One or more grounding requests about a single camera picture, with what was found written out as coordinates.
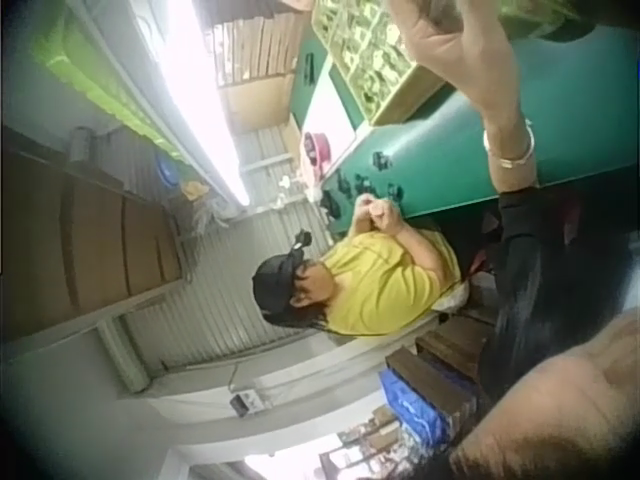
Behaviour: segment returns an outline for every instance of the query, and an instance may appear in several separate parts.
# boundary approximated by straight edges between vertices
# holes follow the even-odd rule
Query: bracelet
[[[498,158],[497,160],[500,163],[500,166],[502,168],[513,168],[514,165],[524,165],[533,155],[533,150],[536,145],[536,139],[533,136],[533,131],[531,130],[530,125],[531,125],[531,122],[529,120],[525,120],[525,126],[527,127],[527,132],[529,133],[529,148],[527,149],[527,153],[525,153],[522,156],[522,158],[517,160],[507,160],[505,158]],[[484,131],[483,140],[484,140],[484,149],[487,151],[489,155],[492,155],[495,157],[495,155],[491,153],[491,148],[489,147],[489,138],[487,137],[486,130]]]

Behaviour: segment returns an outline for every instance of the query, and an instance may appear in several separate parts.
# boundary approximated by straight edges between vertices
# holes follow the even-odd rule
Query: yellow shirt
[[[452,284],[440,285],[433,273],[416,266],[393,237],[380,232],[348,237],[323,258],[344,288],[327,311],[329,329],[354,336],[393,333],[460,282],[458,261],[442,234],[420,233],[442,255]]]

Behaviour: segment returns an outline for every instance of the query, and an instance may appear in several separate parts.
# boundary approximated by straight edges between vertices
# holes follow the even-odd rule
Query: cap
[[[289,253],[274,255],[260,264],[253,275],[253,298],[264,314],[283,312],[293,297],[296,270],[304,263],[304,247],[311,233],[301,230]]]

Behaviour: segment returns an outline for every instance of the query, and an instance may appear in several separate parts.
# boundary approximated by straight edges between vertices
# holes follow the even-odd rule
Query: black hair
[[[309,266],[310,260],[305,260],[303,266]],[[295,280],[304,280],[304,275],[296,272]],[[299,330],[320,330],[323,332],[331,332],[327,327],[327,306],[324,303],[314,303],[305,307],[294,307],[288,305],[284,311],[280,313],[264,314],[264,319],[275,327],[295,328]]]

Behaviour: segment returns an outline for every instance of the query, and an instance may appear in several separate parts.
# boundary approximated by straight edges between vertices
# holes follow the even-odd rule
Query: fluorescent light
[[[240,177],[240,160],[223,113],[216,66],[207,54],[192,0],[166,0],[168,35],[158,61],[171,98],[238,202],[249,194]]]

